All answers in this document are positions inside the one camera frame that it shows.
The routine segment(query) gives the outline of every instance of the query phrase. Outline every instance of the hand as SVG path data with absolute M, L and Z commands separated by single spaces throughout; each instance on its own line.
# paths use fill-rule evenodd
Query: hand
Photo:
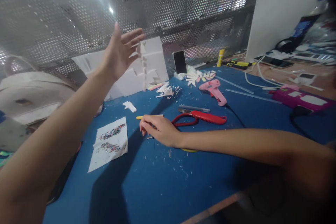
M 114 24 L 114 32 L 105 50 L 102 68 L 111 74 L 114 81 L 117 81 L 127 70 L 127 68 L 138 58 L 131 54 L 137 49 L 136 44 L 145 39 L 145 34 L 141 28 L 121 35 L 119 24 Z
M 142 131 L 143 136 L 148 132 L 148 134 L 168 147 L 179 148 L 182 141 L 182 133 L 167 118 L 160 116 L 144 115 L 140 121 L 140 131 Z

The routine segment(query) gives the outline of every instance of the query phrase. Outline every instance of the metal mesh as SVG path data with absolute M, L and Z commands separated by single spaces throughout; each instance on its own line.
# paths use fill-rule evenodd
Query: metal mesh
M 104 49 L 118 21 L 124 32 L 142 27 L 148 38 L 160 36 L 172 75 L 174 51 L 184 50 L 191 64 L 216 60 L 221 48 L 227 55 L 240 50 L 254 5 L 255 0 L 0 0 L 0 64 L 20 55 L 70 78 L 79 71 L 71 57 Z

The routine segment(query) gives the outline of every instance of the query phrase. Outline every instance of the pink case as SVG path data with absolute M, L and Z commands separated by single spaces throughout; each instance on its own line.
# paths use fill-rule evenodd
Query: pink case
M 330 101 L 288 87 L 278 89 L 273 94 L 272 99 L 291 108 L 302 106 L 313 112 L 324 110 L 332 105 Z

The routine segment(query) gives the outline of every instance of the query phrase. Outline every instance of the white bag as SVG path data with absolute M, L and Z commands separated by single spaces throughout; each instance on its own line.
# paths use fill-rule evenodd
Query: white bag
M 14 60 L 22 60 L 36 72 L 15 73 Z M 63 75 L 38 72 L 27 59 L 10 56 L 5 61 L 6 78 L 0 83 L 0 110 L 23 125 L 46 119 L 75 93 Z

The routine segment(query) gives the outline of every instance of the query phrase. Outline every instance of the glitter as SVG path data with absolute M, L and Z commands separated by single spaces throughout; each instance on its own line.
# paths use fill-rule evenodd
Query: glitter
M 125 124 L 121 124 L 121 125 L 119 125 L 117 128 L 115 128 L 115 129 L 113 129 L 113 130 L 111 130 L 111 131 L 107 131 L 107 132 L 105 132 L 104 134 L 102 134 L 102 135 L 100 136 L 100 140 L 105 140 L 105 139 L 107 139 L 107 138 L 110 138 L 110 137 L 112 137 L 112 136 L 114 136 L 114 135 L 119 134 L 120 131 L 121 131 L 121 129 L 122 129 L 123 127 L 125 127 Z
M 110 143 L 103 143 L 101 146 L 100 146 L 101 148 L 105 148 L 105 151 L 106 152 L 112 152 L 112 151 L 114 151 L 114 152 L 118 152 L 119 150 L 120 150 L 120 147 L 119 147 L 119 145 L 113 145 L 113 144 L 110 144 Z

